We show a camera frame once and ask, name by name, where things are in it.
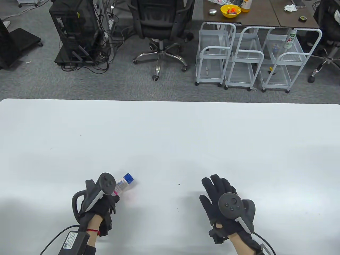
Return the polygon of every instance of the black cable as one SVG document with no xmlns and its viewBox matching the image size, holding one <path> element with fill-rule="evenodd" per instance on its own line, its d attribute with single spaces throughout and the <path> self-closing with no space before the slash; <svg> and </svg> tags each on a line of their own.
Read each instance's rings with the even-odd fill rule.
<svg viewBox="0 0 340 255">
<path fill-rule="evenodd" d="M 62 230 L 58 235 L 56 235 L 49 243 L 48 245 L 43 249 L 42 252 L 40 252 L 39 255 L 42 255 L 44 253 L 44 251 L 51 245 L 51 243 L 58 237 L 60 236 L 63 232 L 65 232 L 66 230 L 68 230 L 69 228 L 72 228 L 72 227 L 79 227 L 79 225 L 72 225 L 72 226 L 69 226 L 67 228 L 65 228 L 64 230 Z"/>
<path fill-rule="evenodd" d="M 273 254 L 276 255 L 273 247 L 262 236 L 260 236 L 259 234 L 255 233 L 255 232 L 253 232 L 253 234 L 255 236 L 259 237 L 263 242 L 265 242 L 269 246 L 269 248 L 272 250 Z"/>
</svg>

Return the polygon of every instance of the gray carpet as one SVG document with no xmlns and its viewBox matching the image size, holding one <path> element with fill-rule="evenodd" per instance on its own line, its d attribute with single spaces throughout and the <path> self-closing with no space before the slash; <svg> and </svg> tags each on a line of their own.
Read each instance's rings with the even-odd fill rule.
<svg viewBox="0 0 340 255">
<path fill-rule="evenodd" d="M 202 1 L 196 0 L 193 23 L 201 23 Z M 224 90 L 213 84 L 195 82 L 195 56 L 198 38 L 185 45 L 182 56 L 192 66 L 181 72 L 181 64 L 166 59 L 161 69 L 161 79 L 152 81 L 155 62 L 134 65 L 132 58 L 148 49 L 148 41 L 133 36 L 127 40 L 105 74 L 93 74 L 81 69 L 63 72 L 54 63 L 59 51 L 59 36 L 48 12 L 51 3 L 12 17 L 9 30 L 21 27 L 39 37 L 44 47 L 36 48 L 24 56 L 11 70 L 0 70 L 0 100 L 4 98 L 88 99 L 88 100 L 162 100 L 162 101 L 214 101 L 214 102 L 275 102 L 275 103 L 339 103 L 339 71 L 327 65 L 315 83 L 307 77 L 320 62 L 311 59 L 299 76 L 290 94 L 284 91 L 261 93 L 245 89 Z M 20 12 L 15 0 L 0 0 L 0 16 Z M 129 14 L 121 14 L 126 22 Z"/>
</svg>

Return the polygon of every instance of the white paper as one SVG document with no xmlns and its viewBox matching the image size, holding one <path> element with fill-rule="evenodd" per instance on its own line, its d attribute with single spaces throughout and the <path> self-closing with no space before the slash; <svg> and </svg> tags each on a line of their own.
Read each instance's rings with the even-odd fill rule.
<svg viewBox="0 0 340 255">
<path fill-rule="evenodd" d="M 285 11 L 295 12 L 295 11 L 297 11 L 297 8 L 295 7 L 295 4 L 286 5 L 286 6 L 285 6 Z"/>
</svg>

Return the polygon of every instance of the round container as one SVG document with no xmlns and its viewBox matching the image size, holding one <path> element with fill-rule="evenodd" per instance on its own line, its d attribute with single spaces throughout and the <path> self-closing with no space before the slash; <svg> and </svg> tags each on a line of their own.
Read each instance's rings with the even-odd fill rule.
<svg viewBox="0 0 340 255">
<path fill-rule="evenodd" d="M 217 13 L 217 10 L 215 10 L 215 9 L 210 9 L 209 10 L 209 14 L 210 15 L 215 15 Z"/>
<path fill-rule="evenodd" d="M 227 13 L 228 10 L 235 9 L 236 14 L 229 14 Z M 221 12 L 224 17 L 232 19 L 235 18 L 237 15 L 241 13 L 241 8 L 240 6 L 234 5 L 234 4 L 226 4 L 221 7 Z"/>
</svg>

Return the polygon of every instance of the office chair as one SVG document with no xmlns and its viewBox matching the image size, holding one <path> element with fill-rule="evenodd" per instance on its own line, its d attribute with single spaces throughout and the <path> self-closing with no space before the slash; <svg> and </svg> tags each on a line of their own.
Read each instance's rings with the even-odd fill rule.
<svg viewBox="0 0 340 255">
<path fill-rule="evenodd" d="M 340 58 L 334 58 L 340 47 L 340 24 L 338 23 L 340 20 L 337 21 L 335 19 L 335 16 L 337 16 L 339 12 L 340 0 L 321 0 L 320 5 L 315 10 L 314 19 L 317 21 L 320 29 L 322 30 L 322 39 L 312 57 L 320 58 L 323 61 L 316 67 L 316 69 L 314 69 L 311 76 L 308 78 L 309 83 L 313 83 L 315 81 L 315 75 L 321 71 L 325 64 L 332 64 L 340 71 L 340 62 L 336 62 L 340 61 Z M 311 39 L 314 37 L 314 34 L 312 34 L 312 32 L 310 32 L 310 34 L 307 33 L 306 37 Z M 325 45 L 327 47 L 328 41 L 333 42 L 329 54 L 325 49 Z"/>
<path fill-rule="evenodd" d="M 185 26 L 192 16 L 194 2 L 188 0 L 185 7 L 183 0 L 130 0 L 128 3 L 136 33 L 141 39 L 148 38 L 152 49 L 135 57 L 133 63 L 138 64 L 138 60 L 144 56 L 158 56 L 156 74 L 152 76 L 154 81 L 159 80 L 164 56 L 181 61 L 183 72 L 188 69 L 188 64 L 181 56 L 169 52 L 174 47 L 178 47 L 178 51 L 181 51 L 181 45 L 173 43 L 165 46 L 164 40 L 172 41 L 183 35 Z"/>
</svg>

